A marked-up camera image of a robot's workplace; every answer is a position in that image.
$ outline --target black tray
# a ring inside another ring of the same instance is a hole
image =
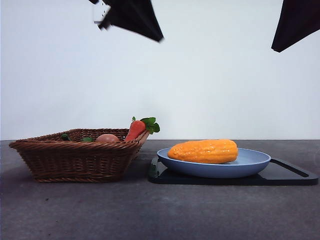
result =
[[[158,157],[151,161],[148,180],[155,184],[289,186],[316,185],[318,176],[278,158],[272,158],[261,172],[241,178],[205,178],[169,170]]]

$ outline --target blue plate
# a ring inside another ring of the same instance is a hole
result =
[[[234,179],[247,177],[262,171],[271,159],[266,153],[238,148],[238,156],[235,161],[221,164],[198,163],[169,158],[169,150],[170,148],[164,148],[157,152],[159,161],[168,169],[202,178]]]

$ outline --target woven basket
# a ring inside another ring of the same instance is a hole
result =
[[[11,142],[40,183],[119,181],[149,136],[144,131],[136,139],[124,142],[128,129],[71,129],[45,136]],[[62,141],[68,134],[72,141]],[[84,137],[95,140],[102,134],[116,135],[120,141],[111,143],[81,142]]]

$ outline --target egg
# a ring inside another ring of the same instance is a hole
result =
[[[120,140],[116,135],[102,134],[98,136],[95,141],[100,143],[112,143],[112,142],[119,142]]]

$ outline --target gray table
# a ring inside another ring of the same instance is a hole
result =
[[[113,183],[37,183],[10,141],[1,142],[2,240],[316,240],[320,184],[164,185],[148,182],[157,150],[147,140]],[[320,140],[236,140],[320,175]]]

